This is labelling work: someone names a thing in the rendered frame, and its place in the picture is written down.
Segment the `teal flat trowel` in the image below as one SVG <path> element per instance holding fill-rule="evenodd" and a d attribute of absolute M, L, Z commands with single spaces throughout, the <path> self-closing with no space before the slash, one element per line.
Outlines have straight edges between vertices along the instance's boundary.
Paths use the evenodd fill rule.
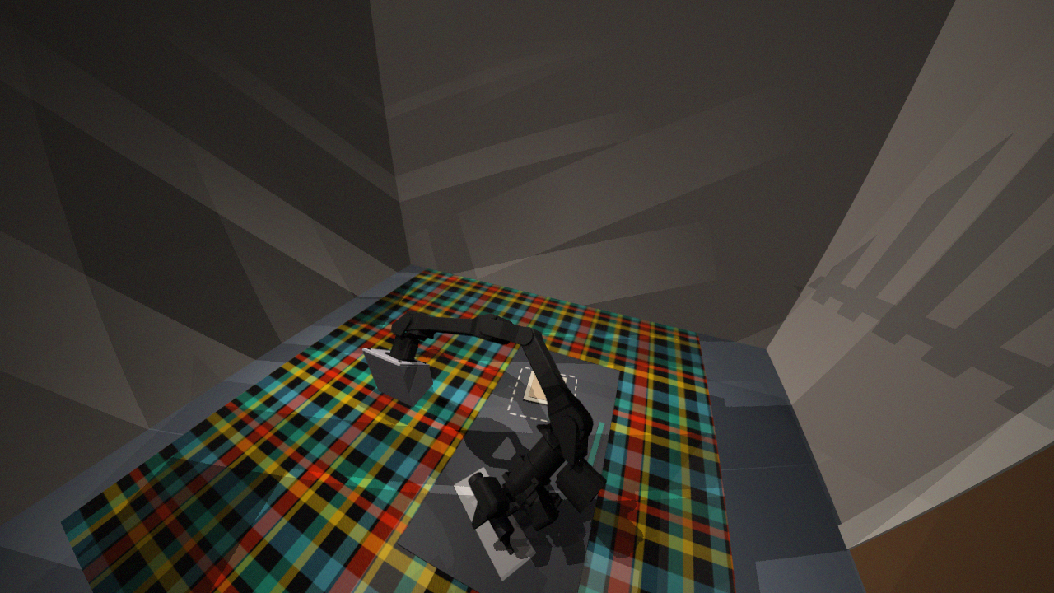
<path fill-rule="evenodd" d="M 598 429 L 596 429 L 596 441 L 594 441 L 594 446 L 592 446 L 591 451 L 590 451 L 590 458 L 588 458 L 588 460 L 587 460 L 587 462 L 590 463 L 592 466 L 592 468 L 594 468 L 594 462 L 596 462 L 596 448 L 598 448 L 599 442 L 601 441 L 601 434 L 602 434 L 602 431 L 604 429 L 604 424 L 605 423 L 603 423 L 603 422 L 599 422 Z"/>

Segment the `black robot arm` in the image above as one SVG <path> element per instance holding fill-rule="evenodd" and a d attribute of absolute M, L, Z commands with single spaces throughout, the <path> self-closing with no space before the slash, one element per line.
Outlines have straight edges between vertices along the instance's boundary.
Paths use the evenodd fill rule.
<path fill-rule="evenodd" d="M 407 333 L 405 333 L 407 331 Z M 594 427 L 594 418 L 563 380 L 557 362 L 543 335 L 536 329 L 519 327 L 494 314 L 479 315 L 473 319 L 432 318 L 407 311 L 391 327 L 396 334 L 390 354 L 403 362 L 417 362 L 419 340 L 433 339 L 435 333 L 472 335 L 482 340 L 506 345 L 510 342 L 522 345 L 539 386 L 548 401 L 549 424 L 536 424 L 543 435 L 528 453 L 530 462 L 543 475 L 551 477 L 567 460 L 565 468 L 557 475 L 557 487 L 581 514 L 585 507 L 594 501 L 596 494 L 606 485 L 600 473 L 596 473 L 584 458 L 588 455 L 588 437 Z M 532 520 L 532 528 L 541 530 L 557 521 L 558 505 L 562 499 L 558 494 L 548 494 L 541 481 L 531 485 L 518 496 L 515 502 L 525 509 Z"/>

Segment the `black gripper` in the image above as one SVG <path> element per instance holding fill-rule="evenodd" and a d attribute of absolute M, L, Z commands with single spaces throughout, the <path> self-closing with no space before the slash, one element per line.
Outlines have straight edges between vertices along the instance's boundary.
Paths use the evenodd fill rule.
<path fill-rule="evenodd" d="M 530 462 L 528 453 L 519 455 L 518 466 L 510 472 L 503 474 L 505 483 L 503 487 L 497 482 L 496 477 L 477 477 L 477 480 L 470 485 L 472 494 L 477 498 L 477 510 L 473 514 L 472 528 L 475 530 L 480 525 L 515 514 L 516 511 L 526 511 L 525 505 L 520 507 L 515 500 L 522 492 L 531 487 L 532 483 L 541 481 L 539 487 L 548 487 L 550 477 L 543 476 Z"/>

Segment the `beige square tile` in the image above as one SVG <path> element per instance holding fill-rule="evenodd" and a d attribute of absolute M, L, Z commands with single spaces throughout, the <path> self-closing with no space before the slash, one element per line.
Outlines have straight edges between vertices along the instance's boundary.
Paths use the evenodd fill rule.
<path fill-rule="evenodd" d="M 525 390 L 523 401 L 548 406 L 546 395 L 543 394 L 543 388 L 539 386 L 536 375 L 533 371 L 529 377 L 529 383 Z"/>

